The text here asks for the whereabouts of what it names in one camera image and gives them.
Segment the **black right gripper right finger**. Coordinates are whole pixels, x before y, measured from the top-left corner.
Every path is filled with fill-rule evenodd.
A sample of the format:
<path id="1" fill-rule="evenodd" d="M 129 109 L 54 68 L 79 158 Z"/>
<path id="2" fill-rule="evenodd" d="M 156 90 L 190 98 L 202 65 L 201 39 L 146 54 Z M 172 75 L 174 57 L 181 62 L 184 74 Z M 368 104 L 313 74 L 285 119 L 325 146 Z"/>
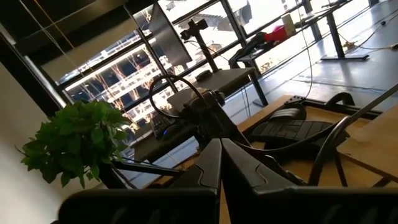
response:
<path id="1" fill-rule="evenodd" d="M 222 139 L 232 223 L 397 223 L 397 190 L 298 186 Z"/>

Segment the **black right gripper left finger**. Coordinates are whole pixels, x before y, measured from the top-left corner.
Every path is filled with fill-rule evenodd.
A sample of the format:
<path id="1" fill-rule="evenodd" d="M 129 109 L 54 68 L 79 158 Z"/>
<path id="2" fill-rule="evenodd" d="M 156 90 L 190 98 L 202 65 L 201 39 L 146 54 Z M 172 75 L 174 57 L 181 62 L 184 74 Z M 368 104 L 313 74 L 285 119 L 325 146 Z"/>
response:
<path id="1" fill-rule="evenodd" d="M 59 224 L 212 224 L 219 222 L 221 153 L 213 139 L 170 187 L 85 190 L 58 211 Z"/>

